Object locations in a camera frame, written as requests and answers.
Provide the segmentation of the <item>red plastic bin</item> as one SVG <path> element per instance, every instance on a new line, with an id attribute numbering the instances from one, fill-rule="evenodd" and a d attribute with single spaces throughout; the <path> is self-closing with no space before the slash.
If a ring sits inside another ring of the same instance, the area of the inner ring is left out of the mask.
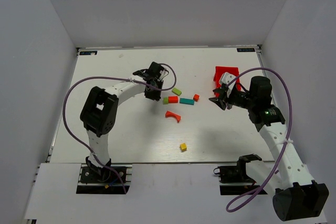
<path id="1" fill-rule="evenodd" d="M 228 84 L 227 81 L 222 81 L 222 75 L 229 74 L 231 79 L 239 75 L 238 67 L 224 67 L 224 66 L 216 66 L 215 67 L 215 74 L 213 81 L 215 82 L 215 89 L 218 89 L 222 86 L 223 83 Z"/>

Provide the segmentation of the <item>green cube block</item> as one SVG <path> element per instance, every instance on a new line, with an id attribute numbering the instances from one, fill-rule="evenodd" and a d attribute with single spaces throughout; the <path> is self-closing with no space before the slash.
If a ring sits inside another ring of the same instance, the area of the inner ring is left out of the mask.
<path id="1" fill-rule="evenodd" d="M 163 98 L 163 104 L 168 104 L 169 103 L 169 99 L 168 97 L 164 97 Z"/>

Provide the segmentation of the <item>green rectangular block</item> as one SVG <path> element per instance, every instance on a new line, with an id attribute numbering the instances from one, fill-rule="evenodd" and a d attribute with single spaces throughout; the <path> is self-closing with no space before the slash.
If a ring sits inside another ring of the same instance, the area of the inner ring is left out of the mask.
<path id="1" fill-rule="evenodd" d="M 177 89 L 177 88 L 173 88 L 173 89 L 172 89 L 172 92 L 173 92 L 175 95 L 177 95 L 177 96 L 180 96 L 180 95 L 182 94 L 182 91 L 179 90 L 179 89 Z"/>

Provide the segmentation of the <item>small red cube block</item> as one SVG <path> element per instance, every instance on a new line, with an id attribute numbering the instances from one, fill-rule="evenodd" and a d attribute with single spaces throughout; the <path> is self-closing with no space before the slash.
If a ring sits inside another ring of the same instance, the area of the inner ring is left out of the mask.
<path id="1" fill-rule="evenodd" d="M 194 101 L 197 102 L 199 100 L 199 98 L 200 98 L 200 96 L 198 94 L 194 94 L 194 96 L 193 96 Z"/>

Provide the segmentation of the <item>orange rectangular block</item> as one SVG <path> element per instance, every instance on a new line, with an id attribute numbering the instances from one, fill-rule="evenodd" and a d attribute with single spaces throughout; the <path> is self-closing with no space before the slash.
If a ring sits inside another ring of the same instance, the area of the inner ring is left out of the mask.
<path id="1" fill-rule="evenodd" d="M 168 97 L 168 102 L 169 103 L 178 103 L 179 98 L 178 98 L 178 96 L 170 96 L 170 97 Z"/>

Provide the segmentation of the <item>teal long block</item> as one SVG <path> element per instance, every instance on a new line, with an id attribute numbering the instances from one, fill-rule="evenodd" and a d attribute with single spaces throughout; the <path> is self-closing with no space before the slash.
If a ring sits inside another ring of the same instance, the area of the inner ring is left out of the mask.
<path id="1" fill-rule="evenodd" d="M 180 98 L 180 104 L 194 105 L 195 101 L 193 99 Z"/>

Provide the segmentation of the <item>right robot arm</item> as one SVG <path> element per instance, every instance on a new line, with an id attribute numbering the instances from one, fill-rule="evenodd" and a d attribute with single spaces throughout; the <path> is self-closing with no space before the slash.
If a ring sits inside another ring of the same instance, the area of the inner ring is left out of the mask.
<path id="1" fill-rule="evenodd" d="M 300 159 L 281 111 L 271 103 L 272 86 L 266 77 L 256 76 L 247 91 L 236 88 L 235 76 L 228 72 L 220 78 L 218 96 L 211 101 L 222 110 L 237 106 L 248 111 L 251 122 L 266 142 L 274 160 L 270 170 L 255 154 L 241 156 L 238 174 L 253 179 L 271 198 L 276 215 L 282 221 L 320 216 L 329 191 L 317 183 Z"/>

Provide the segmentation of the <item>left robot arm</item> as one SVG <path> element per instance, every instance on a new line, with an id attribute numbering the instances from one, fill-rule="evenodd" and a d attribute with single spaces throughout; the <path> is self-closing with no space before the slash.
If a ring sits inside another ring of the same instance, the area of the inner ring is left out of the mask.
<path id="1" fill-rule="evenodd" d="M 152 62 L 148 69 L 138 70 L 127 81 L 121 81 L 108 89 L 93 87 L 80 114 L 80 120 L 88 134 L 91 152 L 87 166 L 100 179 L 107 180 L 111 165 L 108 152 L 108 134 L 117 117 L 117 109 L 131 97 L 143 93 L 147 99 L 159 101 L 166 69 Z"/>

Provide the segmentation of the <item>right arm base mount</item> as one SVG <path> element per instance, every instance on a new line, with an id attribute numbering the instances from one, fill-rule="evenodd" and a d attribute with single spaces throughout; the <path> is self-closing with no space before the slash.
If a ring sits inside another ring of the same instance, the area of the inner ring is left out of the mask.
<path id="1" fill-rule="evenodd" d="M 213 173 L 219 179 L 221 196 L 238 196 L 259 186 L 250 177 L 242 175 L 237 165 L 217 166 Z"/>

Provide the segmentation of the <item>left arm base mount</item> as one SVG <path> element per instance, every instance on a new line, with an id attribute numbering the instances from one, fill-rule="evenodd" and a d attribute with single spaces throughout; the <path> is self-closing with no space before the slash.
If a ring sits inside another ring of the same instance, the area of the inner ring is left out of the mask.
<path id="1" fill-rule="evenodd" d="M 114 166 L 121 177 L 126 192 L 128 192 L 132 179 L 132 165 Z M 124 195 L 125 191 L 117 175 L 107 170 L 104 175 L 98 175 L 88 166 L 82 165 L 79 173 L 76 194 L 86 195 Z"/>

